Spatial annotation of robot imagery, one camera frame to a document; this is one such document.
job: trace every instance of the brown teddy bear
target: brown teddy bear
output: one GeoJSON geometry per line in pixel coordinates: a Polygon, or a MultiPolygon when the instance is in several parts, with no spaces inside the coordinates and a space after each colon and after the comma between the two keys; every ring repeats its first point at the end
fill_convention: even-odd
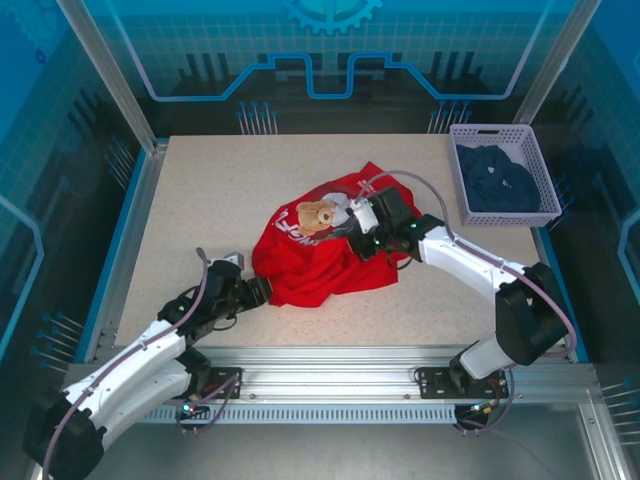
{"type": "Polygon", "coordinates": [[[344,193],[329,193],[317,202],[300,202],[298,212],[298,231],[308,237],[346,222],[349,215],[346,208],[349,199],[344,193]]]}

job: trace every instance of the table surface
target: table surface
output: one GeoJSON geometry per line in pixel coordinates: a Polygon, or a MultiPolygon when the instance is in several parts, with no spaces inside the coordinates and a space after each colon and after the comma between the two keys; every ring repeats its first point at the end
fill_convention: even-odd
{"type": "MultiPolygon", "coordinates": [[[[427,178],[448,205],[453,228],[507,259],[538,261],[522,227],[461,227],[447,157],[448,135],[172,137],[129,287],[116,344],[142,333],[155,313],[199,282],[200,259],[246,256],[276,209],[313,187],[359,171],[368,161],[427,178]]],[[[416,206],[442,217],[432,194],[412,179],[416,206]]],[[[207,346],[413,346],[468,344],[494,331],[493,307],[450,274],[413,264],[397,284],[332,296],[321,307],[263,306],[199,342],[207,346]]]]}

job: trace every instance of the white basket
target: white basket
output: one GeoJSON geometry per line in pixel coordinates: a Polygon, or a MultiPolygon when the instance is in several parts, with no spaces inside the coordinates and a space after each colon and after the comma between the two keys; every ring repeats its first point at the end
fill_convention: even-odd
{"type": "Polygon", "coordinates": [[[533,129],[529,125],[453,124],[450,129],[449,160],[458,209],[463,225],[543,227],[562,214],[560,202],[544,163],[533,129]],[[540,191],[539,212],[472,212],[460,169],[456,145],[497,145],[514,163],[525,167],[540,191]]]}

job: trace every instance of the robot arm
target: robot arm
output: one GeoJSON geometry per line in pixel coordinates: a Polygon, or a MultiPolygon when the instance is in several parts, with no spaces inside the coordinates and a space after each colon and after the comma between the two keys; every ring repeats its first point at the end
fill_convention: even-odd
{"type": "MultiPolygon", "coordinates": [[[[84,479],[124,431],[164,402],[175,397],[186,401],[204,396],[212,386],[211,365],[193,344],[219,330],[219,319],[234,319],[237,313],[262,305],[271,296],[267,280],[242,280],[241,271],[239,254],[209,260],[205,290],[188,321],[149,343],[182,319],[192,307],[199,287],[192,289],[195,292],[191,298],[181,294],[168,302],[136,341],[98,371],[63,392],[50,390],[40,395],[31,411],[23,449],[42,465],[55,427],[107,369],[109,375],[81,400],[64,425],[50,466],[56,480],[84,479]]],[[[227,390],[235,388],[230,385],[227,390]]]]}
{"type": "Polygon", "coordinates": [[[450,363],[461,395],[469,385],[516,364],[530,365],[567,333],[552,308],[513,273],[530,280],[553,301],[562,297],[551,269],[525,267],[497,257],[457,236],[431,216],[416,218],[400,193],[389,188],[351,204],[341,236],[367,260],[379,252],[406,253],[451,273],[495,306],[496,331],[460,352],[450,363]]]}

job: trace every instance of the navy blue cloth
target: navy blue cloth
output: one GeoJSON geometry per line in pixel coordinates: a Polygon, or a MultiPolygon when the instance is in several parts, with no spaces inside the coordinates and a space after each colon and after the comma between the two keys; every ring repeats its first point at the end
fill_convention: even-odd
{"type": "Polygon", "coordinates": [[[472,212],[540,210],[540,192],[533,177],[499,147],[456,145],[456,149],[472,212]]]}

